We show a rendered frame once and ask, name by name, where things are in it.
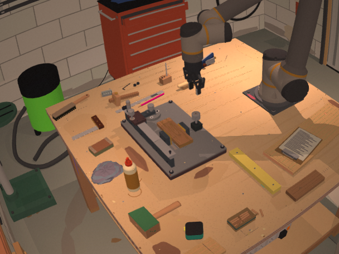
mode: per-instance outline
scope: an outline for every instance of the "box of dowels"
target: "box of dowels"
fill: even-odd
[[[254,214],[248,207],[241,210],[239,213],[231,216],[227,223],[233,228],[235,231],[241,229],[242,227],[248,225],[252,221],[255,220],[256,214]]]

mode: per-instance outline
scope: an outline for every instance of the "wooden tabletop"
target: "wooden tabletop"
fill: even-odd
[[[271,116],[242,94],[260,84],[263,54],[237,39],[204,48],[204,56],[211,52],[216,56],[216,62],[201,71],[201,76],[206,79],[201,95],[196,95],[195,89],[177,87],[185,81],[183,61],[177,57],[167,61],[167,71],[172,76],[172,82],[167,85],[159,83],[159,77],[165,73],[163,62],[47,109],[51,117],[66,104],[84,94],[90,95],[77,104],[76,110],[52,122],[93,185],[94,192],[139,253],[154,253],[154,248],[161,247],[172,248],[172,253],[178,253],[178,249],[185,253],[208,237],[226,248],[227,253],[247,253],[250,247],[268,239],[274,231],[314,206],[339,183],[338,138],[295,176],[263,155],[265,149],[312,116],[331,98],[310,84],[309,93],[302,102]],[[110,97],[101,96],[101,91],[108,89],[119,92],[119,95],[138,91],[139,96],[131,98],[131,103],[163,90],[164,95],[152,101],[155,107],[173,100],[189,115],[199,111],[203,127],[227,147],[227,153],[169,180],[121,127],[124,113],[115,112],[121,107],[109,103]],[[147,110],[146,105],[134,108],[141,112]],[[94,126],[93,115],[97,115],[105,127],[72,140],[72,136]],[[94,157],[88,147],[105,137],[114,143],[114,147]],[[229,156],[229,151],[234,148],[241,149],[263,168],[282,186],[281,190],[275,195],[270,194],[236,164]],[[91,175],[98,164],[113,161],[122,165],[126,157],[137,165],[141,195],[129,195],[123,174],[109,183],[92,183]],[[325,177],[324,182],[297,202],[286,195],[286,189],[315,169]],[[137,208],[145,206],[153,214],[175,201],[179,201],[181,207],[158,219],[161,230],[149,239],[145,239],[129,221],[128,213]],[[262,209],[264,216],[259,213],[254,222],[235,232],[226,221],[246,207],[258,212]],[[202,240],[189,241],[185,238],[185,223],[194,221],[204,224]]]

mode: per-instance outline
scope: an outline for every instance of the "brush bristles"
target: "brush bristles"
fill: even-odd
[[[72,107],[71,109],[67,110],[66,112],[62,113],[61,115],[57,116],[56,118],[53,116],[53,119],[58,121],[60,118],[64,117],[65,115],[67,115],[69,112],[72,112],[73,110],[75,110],[76,107]]]

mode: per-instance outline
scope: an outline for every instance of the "brown glue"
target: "brown glue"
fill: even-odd
[[[137,171],[137,166],[128,157],[123,165],[125,180],[127,188],[130,192],[137,192],[140,190],[140,182]]]

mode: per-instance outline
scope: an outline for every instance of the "red tool chest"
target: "red tool chest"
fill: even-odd
[[[108,70],[118,79],[181,56],[184,0],[163,0],[123,12],[99,2]]]

